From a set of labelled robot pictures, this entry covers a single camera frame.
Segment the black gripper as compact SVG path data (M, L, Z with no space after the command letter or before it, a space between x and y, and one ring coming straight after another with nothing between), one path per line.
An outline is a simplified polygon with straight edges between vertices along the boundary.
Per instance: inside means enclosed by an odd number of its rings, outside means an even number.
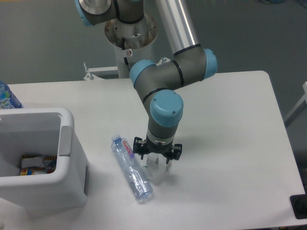
M182 153L182 144L172 145L172 142L165 144L162 142L151 142L149 139L143 140L139 137L134 138L133 152L140 155L143 160L144 155L158 153L166 158L166 172L171 167L172 160L178 161Z

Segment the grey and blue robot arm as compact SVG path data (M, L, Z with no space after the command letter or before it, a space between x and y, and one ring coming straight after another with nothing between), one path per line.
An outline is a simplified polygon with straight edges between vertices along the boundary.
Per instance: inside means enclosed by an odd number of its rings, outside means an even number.
M148 47L157 37L156 21L144 11L142 0L77 0L85 25L105 23L105 36L117 50L118 75L130 78L149 121L146 138L136 137L133 152L141 157L157 153L179 160L182 145L173 142L183 116L183 100L176 93L217 73L217 58L202 48L184 0L156 2L173 53L173 60L156 64Z

